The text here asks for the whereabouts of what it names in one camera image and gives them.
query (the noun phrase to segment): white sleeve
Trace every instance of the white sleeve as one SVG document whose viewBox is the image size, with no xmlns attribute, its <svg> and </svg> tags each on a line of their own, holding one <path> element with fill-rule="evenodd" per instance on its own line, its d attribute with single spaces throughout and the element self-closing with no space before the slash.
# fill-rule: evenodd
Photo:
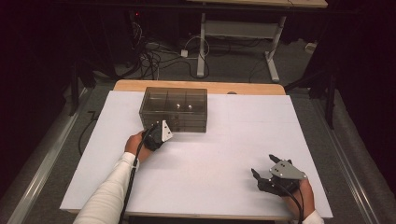
<svg viewBox="0 0 396 224">
<path fill-rule="evenodd" d="M 303 221 L 303 224 L 324 224 L 324 220 L 321 218 L 317 210 L 315 210 Z"/>
<path fill-rule="evenodd" d="M 134 154 L 124 152 L 106 181 L 85 203 L 74 223 L 118 223 L 133 164 Z"/>
</svg>

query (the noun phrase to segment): clear plastic box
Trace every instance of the clear plastic box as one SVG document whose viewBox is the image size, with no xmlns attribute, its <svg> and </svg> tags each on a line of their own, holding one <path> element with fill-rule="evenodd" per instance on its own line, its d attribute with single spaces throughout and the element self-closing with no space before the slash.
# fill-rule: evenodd
<svg viewBox="0 0 396 224">
<path fill-rule="evenodd" d="M 205 133 L 207 90 L 147 87 L 139 115 L 145 129 L 165 119 L 172 132 Z"/>
</svg>

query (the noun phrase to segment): white surface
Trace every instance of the white surface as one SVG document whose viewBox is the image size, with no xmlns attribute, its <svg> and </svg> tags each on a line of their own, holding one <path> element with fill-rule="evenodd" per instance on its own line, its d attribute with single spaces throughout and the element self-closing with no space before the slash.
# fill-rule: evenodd
<svg viewBox="0 0 396 224">
<path fill-rule="evenodd" d="M 142 130 L 143 92 L 111 91 L 61 204 L 79 210 L 106 179 L 130 134 Z M 288 218 L 283 201 L 257 189 L 274 163 L 291 159 L 313 186 L 317 210 L 332 212 L 289 96 L 208 95 L 207 133 L 174 133 L 141 164 L 127 212 L 153 216 Z"/>
</svg>

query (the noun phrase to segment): human hand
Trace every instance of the human hand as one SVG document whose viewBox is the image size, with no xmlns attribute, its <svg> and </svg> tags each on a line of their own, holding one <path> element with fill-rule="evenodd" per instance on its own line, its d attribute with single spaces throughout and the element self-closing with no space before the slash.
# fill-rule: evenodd
<svg viewBox="0 0 396 224">
<path fill-rule="evenodd" d="M 131 135 L 125 144 L 125 152 L 130 152 L 136 155 L 137 148 L 139 147 L 141 141 L 142 141 L 142 132 L 137 133 L 135 135 Z M 142 147 L 140 148 L 139 156 L 137 158 L 139 159 L 140 162 L 143 162 L 149 157 L 149 155 L 151 155 L 151 151 L 148 148 L 146 148 L 146 146 L 143 144 Z"/>
<path fill-rule="evenodd" d="M 315 201 L 314 201 L 314 192 L 312 191 L 312 187 L 309 184 L 308 179 L 300 180 L 300 190 L 296 190 L 293 193 L 293 196 L 296 198 L 297 202 L 303 208 L 303 199 L 304 199 L 304 217 L 305 220 L 309 215 L 311 215 L 315 211 Z M 294 217 L 298 219 L 300 215 L 300 211 L 291 197 L 282 197 L 283 201 L 288 206 L 289 210 L 293 213 Z"/>
</svg>

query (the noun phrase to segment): person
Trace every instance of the person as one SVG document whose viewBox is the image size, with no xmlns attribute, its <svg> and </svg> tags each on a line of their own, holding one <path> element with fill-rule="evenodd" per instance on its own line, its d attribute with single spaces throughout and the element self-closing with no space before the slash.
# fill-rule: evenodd
<svg viewBox="0 0 396 224">
<path fill-rule="evenodd" d="M 142 141 L 142 132 L 131 135 L 125 144 L 125 150 L 120 160 L 114 166 L 112 172 L 102 183 L 91 198 L 85 203 L 78 213 L 74 223 L 118 223 L 123 208 L 124 198 L 128 189 L 129 179 L 133 168 L 137 148 Z M 145 161 L 152 151 L 144 145 L 138 155 L 139 162 Z M 314 193 L 308 179 L 300 181 L 300 191 L 293 193 L 299 204 L 303 204 L 304 198 L 304 221 L 303 224 L 322 224 L 323 219 L 315 209 Z M 289 210 L 299 216 L 299 210 L 291 197 L 282 197 Z"/>
</svg>

